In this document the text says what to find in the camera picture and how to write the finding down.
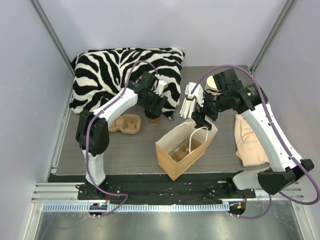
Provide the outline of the black lid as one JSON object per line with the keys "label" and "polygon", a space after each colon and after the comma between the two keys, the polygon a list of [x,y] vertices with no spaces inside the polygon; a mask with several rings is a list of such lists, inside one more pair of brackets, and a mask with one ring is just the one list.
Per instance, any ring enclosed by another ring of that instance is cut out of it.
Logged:
{"label": "black lid", "polygon": [[144,113],[145,114],[145,116],[148,118],[148,119],[150,119],[150,120],[155,120],[155,119],[158,119],[158,118],[160,118],[161,116],[160,115],[155,115],[155,114],[153,114],[152,112],[145,112]]}

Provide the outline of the single paper cup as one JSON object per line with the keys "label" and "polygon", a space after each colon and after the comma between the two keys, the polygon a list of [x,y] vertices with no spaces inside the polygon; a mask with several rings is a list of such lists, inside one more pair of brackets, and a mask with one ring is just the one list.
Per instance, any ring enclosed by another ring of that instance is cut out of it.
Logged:
{"label": "single paper cup", "polygon": [[152,125],[157,125],[160,122],[161,118],[147,118],[147,121]]}

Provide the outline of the brown paper bag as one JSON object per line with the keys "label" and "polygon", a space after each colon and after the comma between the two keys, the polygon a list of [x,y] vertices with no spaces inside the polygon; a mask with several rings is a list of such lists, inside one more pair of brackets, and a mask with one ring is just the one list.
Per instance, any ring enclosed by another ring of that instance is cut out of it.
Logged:
{"label": "brown paper bag", "polygon": [[172,181],[205,154],[218,132],[213,122],[209,124],[211,129],[195,128],[195,121],[188,119],[155,142],[158,165]]}

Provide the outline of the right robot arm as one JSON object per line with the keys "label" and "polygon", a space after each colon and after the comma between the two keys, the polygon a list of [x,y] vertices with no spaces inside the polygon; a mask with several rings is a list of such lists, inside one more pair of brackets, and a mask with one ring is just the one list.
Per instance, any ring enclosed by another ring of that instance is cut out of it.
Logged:
{"label": "right robot arm", "polygon": [[281,194],[302,177],[309,178],[315,165],[290,144],[257,82],[244,86],[236,69],[229,67],[214,75],[212,90],[203,89],[199,82],[187,85],[185,97],[191,100],[190,117],[197,128],[211,129],[219,113],[233,110],[248,123],[264,150],[269,167],[237,173],[225,186],[230,197],[236,198],[250,188],[261,188],[269,195]]}

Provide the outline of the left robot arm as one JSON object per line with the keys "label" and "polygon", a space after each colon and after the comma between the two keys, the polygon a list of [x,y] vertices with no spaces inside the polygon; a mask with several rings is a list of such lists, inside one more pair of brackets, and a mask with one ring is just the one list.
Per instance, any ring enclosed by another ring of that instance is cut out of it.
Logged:
{"label": "left robot arm", "polygon": [[83,110],[80,114],[75,139],[85,158],[85,179],[93,198],[100,200],[107,192],[103,184],[106,179],[104,152],[110,143],[111,124],[135,105],[144,108],[148,119],[158,120],[168,100],[167,96],[162,95],[167,85],[159,74],[144,72],[138,80],[128,81],[116,96],[101,107],[94,111]]}

